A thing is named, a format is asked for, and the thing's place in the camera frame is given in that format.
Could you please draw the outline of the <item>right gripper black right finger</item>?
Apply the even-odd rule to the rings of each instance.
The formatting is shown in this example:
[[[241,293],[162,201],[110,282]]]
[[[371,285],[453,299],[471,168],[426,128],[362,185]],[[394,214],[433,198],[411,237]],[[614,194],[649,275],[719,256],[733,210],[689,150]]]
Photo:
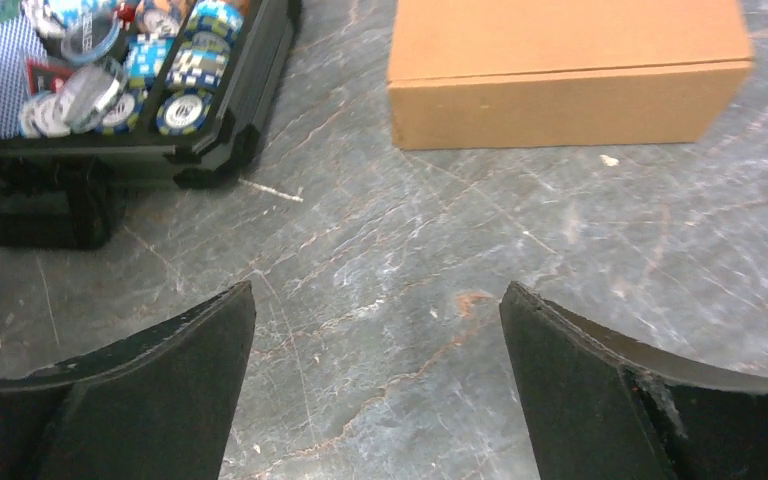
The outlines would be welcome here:
[[[606,328],[511,283],[501,324],[544,479],[768,479],[768,377]]]

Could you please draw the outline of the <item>folded brown cardboard box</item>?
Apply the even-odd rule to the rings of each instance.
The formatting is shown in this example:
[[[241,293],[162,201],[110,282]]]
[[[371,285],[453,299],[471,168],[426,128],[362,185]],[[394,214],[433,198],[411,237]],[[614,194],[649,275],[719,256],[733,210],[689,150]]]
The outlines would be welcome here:
[[[753,68],[736,1],[402,1],[405,150],[688,143]]]

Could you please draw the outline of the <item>blue playing card deck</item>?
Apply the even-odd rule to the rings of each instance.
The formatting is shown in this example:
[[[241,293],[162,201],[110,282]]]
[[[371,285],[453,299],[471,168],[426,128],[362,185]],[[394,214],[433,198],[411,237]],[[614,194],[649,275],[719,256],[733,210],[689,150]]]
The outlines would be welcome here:
[[[29,95],[26,59],[46,55],[26,17],[0,24],[0,140],[19,134],[19,111]]]

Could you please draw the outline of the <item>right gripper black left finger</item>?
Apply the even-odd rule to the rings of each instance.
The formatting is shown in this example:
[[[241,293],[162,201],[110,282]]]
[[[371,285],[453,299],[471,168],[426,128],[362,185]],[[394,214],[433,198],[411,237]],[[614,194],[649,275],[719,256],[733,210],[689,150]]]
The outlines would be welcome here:
[[[255,331],[249,282],[0,379],[0,479],[215,479]]]

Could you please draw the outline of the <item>black poker chip case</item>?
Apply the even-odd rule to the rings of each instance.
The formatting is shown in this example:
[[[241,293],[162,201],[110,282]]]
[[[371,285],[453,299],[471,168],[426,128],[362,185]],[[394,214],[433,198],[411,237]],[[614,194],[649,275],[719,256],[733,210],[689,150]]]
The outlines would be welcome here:
[[[221,188],[256,160],[299,1],[24,1],[19,134],[0,140],[0,247],[92,250],[128,188]]]

